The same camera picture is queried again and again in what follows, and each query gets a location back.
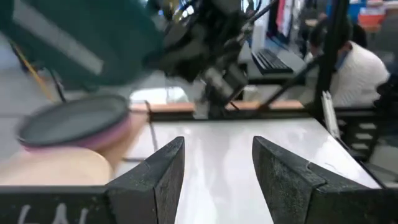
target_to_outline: black metal pole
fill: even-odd
[[[349,0],[332,0],[330,23],[325,37],[323,61],[320,64],[317,86],[314,96],[313,114],[315,119],[323,121],[322,92],[330,89],[331,78],[335,69],[338,51],[338,41],[343,22],[347,16]]]

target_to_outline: white tabletop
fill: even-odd
[[[371,188],[377,183],[314,119],[155,123],[159,147],[185,137],[177,224],[272,223],[252,163],[253,136]],[[129,157],[154,151],[146,127]],[[119,174],[136,164],[124,164]]]

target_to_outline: green cover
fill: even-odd
[[[138,81],[163,39],[139,0],[1,0],[0,31],[62,79],[87,85]]]

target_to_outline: black keyboard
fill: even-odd
[[[269,49],[262,49],[253,55],[254,63],[256,63],[261,74],[270,73],[292,73],[293,70],[288,67],[278,56]]]

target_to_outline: black lid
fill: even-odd
[[[52,105],[17,128],[17,139],[25,146],[66,144],[100,133],[129,115],[127,101],[117,95],[90,96]]]

